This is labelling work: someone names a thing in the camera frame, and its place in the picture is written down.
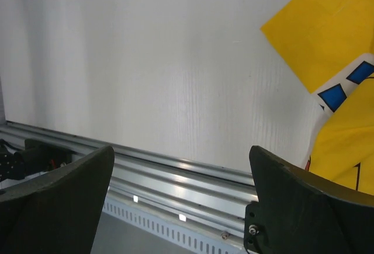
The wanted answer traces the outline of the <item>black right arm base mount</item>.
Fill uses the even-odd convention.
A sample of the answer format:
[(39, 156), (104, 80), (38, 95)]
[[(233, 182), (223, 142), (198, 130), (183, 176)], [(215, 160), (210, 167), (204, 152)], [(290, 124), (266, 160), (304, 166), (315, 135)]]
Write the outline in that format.
[(22, 180), (71, 162), (72, 151), (63, 147), (29, 138), (20, 149), (1, 139), (1, 181)]

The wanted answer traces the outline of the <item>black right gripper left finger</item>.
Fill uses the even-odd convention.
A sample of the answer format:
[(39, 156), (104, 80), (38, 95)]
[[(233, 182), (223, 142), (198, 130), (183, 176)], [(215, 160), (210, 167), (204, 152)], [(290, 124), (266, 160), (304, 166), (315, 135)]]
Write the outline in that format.
[(1, 190), (1, 253), (90, 253), (115, 161), (105, 146)]

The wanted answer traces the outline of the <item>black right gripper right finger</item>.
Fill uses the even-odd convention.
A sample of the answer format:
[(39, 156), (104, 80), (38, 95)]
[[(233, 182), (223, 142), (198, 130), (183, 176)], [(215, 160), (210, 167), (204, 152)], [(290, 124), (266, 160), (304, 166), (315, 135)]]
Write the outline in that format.
[(373, 253), (373, 196), (288, 163), (249, 153), (258, 196), (245, 209), (244, 248), (255, 253)]

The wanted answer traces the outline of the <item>yellow cartoon placemat cloth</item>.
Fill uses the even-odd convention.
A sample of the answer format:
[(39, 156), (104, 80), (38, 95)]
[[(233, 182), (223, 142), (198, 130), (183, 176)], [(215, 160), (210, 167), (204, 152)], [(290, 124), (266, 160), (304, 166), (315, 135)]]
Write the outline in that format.
[(327, 115), (306, 169), (373, 194), (373, 0), (291, 0), (261, 30)]

